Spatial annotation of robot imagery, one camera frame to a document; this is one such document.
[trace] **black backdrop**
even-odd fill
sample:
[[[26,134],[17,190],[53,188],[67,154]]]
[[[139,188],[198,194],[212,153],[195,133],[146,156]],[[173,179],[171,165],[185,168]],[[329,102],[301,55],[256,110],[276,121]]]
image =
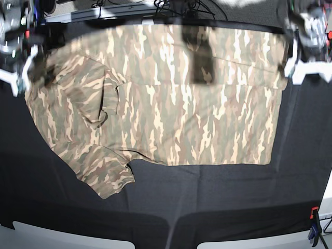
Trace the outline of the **black backdrop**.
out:
[[[48,148],[24,99],[13,98],[5,84],[0,224],[126,240],[138,249],[191,249],[308,230],[331,171],[331,107],[332,86],[318,77],[288,84],[269,165],[165,167],[134,160],[136,183],[102,200]]]

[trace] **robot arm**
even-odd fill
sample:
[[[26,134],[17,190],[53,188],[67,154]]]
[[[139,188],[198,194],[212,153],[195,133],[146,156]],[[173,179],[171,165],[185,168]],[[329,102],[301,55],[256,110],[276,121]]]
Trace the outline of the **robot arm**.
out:
[[[294,85],[302,84],[306,75],[319,74],[327,83],[332,80],[331,42],[327,19],[331,0],[321,1],[307,12],[288,13],[288,29],[293,33],[293,56],[288,59],[284,73]]]
[[[43,52],[42,44],[31,42],[40,14],[35,0],[0,2],[0,80],[11,85],[14,96],[29,91],[28,71]]]

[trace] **wrinkled fabric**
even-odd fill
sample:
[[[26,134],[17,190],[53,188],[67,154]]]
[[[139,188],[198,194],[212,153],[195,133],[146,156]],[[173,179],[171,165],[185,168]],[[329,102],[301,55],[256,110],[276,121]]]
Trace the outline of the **wrinkled fabric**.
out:
[[[55,50],[25,99],[50,148],[100,197],[127,163],[268,164],[287,80],[280,35],[128,25]]]

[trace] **white robot part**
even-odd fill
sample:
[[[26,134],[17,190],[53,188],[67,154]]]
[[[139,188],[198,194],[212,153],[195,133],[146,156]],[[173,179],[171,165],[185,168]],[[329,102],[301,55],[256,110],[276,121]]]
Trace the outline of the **white robot part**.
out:
[[[293,56],[287,60],[284,73],[285,77],[292,78],[293,85],[302,85],[305,76],[309,74],[319,74],[327,83],[332,80],[332,63],[331,62],[303,62],[297,60],[298,43],[293,41]]]
[[[26,91],[29,91],[31,88],[31,82],[29,80],[28,71],[33,63],[33,59],[37,55],[38,55],[38,46],[34,45],[31,48],[30,55],[25,62],[25,65],[24,65],[23,71],[22,71],[22,76],[21,76],[23,88]],[[10,73],[3,69],[0,69],[0,80],[2,80],[3,82],[9,83],[11,86],[11,91],[12,91],[13,96],[17,97],[17,95],[19,94],[19,88],[18,88],[19,75],[18,75],[18,73],[16,73],[16,72]]]

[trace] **camouflage shirt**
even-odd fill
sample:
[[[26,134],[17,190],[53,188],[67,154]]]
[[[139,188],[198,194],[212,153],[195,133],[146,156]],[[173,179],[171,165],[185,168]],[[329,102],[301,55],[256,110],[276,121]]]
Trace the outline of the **camouflage shirt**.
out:
[[[285,46],[256,31],[119,26],[53,51],[25,98],[50,148],[107,198],[134,182],[137,158],[268,164]]]

